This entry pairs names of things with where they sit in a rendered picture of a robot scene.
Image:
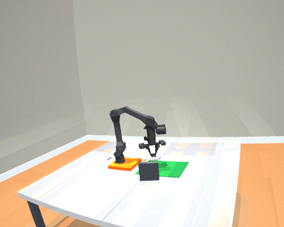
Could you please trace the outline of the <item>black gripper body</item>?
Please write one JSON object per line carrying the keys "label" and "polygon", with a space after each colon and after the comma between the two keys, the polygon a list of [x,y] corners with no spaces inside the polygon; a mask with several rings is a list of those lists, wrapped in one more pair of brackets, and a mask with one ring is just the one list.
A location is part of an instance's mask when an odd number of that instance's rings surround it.
{"label": "black gripper body", "polygon": [[144,149],[144,148],[149,148],[149,146],[151,145],[156,145],[156,146],[160,146],[160,144],[166,145],[166,142],[163,140],[159,140],[158,142],[156,142],[156,135],[154,136],[147,136],[148,139],[148,143],[144,144],[144,143],[139,143],[139,149]]}

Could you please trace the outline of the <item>green circuit board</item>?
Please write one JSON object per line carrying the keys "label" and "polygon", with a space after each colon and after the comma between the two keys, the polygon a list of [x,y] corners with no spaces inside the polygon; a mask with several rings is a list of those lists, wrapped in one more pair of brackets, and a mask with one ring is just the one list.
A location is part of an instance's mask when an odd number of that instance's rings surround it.
{"label": "green circuit board", "polygon": [[159,176],[179,178],[189,162],[158,161]]}

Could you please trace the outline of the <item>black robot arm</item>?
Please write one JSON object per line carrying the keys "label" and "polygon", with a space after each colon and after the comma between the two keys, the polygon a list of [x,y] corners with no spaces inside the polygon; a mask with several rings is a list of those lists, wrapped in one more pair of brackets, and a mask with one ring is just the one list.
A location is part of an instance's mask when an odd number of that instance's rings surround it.
{"label": "black robot arm", "polygon": [[120,109],[113,109],[110,112],[110,117],[113,121],[115,135],[116,135],[116,151],[113,153],[113,155],[115,157],[115,163],[117,164],[122,164],[126,162],[125,156],[123,154],[126,149],[126,142],[123,142],[122,140],[120,123],[119,123],[120,114],[123,113],[127,113],[133,117],[136,117],[140,119],[143,123],[145,123],[146,126],[144,127],[144,129],[147,129],[148,136],[154,136],[155,134],[158,135],[166,134],[165,124],[158,125],[158,123],[155,121],[155,119],[152,116],[144,115],[136,110],[129,108],[128,106],[125,106]]}

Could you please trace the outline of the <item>black computer fan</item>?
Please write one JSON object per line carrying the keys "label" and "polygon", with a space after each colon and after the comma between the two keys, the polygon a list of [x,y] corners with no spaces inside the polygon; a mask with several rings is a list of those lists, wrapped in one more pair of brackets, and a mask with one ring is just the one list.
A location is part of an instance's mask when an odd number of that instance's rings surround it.
{"label": "black computer fan", "polygon": [[138,162],[140,181],[159,180],[158,161]]}

